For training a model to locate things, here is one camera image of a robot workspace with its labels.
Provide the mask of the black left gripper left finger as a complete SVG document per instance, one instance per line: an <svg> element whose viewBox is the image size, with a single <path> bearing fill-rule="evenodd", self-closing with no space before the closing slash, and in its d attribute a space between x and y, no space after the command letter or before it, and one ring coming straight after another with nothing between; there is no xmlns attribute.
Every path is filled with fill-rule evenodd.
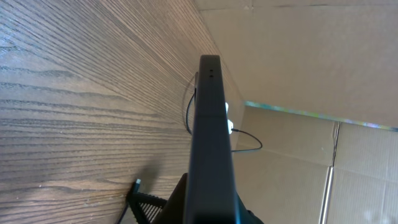
<svg viewBox="0 0 398 224"><path fill-rule="evenodd" d="M127 195L127 202L138 224L151 224L164 209L167 200L153 195L133 192Z"/></svg>

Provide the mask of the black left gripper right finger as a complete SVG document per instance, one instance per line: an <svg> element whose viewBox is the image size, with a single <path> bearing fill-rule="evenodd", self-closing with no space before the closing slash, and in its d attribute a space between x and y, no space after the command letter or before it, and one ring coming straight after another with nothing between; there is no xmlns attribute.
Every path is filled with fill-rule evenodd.
<svg viewBox="0 0 398 224"><path fill-rule="evenodd" d="M264 224L252 211L246 209L239 195L237 195L237 199L239 209L237 224Z"/></svg>

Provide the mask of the Samsung Galaxy smartphone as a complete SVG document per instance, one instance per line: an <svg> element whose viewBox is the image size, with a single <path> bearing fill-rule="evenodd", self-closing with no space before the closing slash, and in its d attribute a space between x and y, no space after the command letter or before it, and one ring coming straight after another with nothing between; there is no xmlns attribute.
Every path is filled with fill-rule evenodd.
<svg viewBox="0 0 398 224"><path fill-rule="evenodd" d="M201 56L195 80L195 114L183 221L240 221L221 60L217 55Z"/></svg>

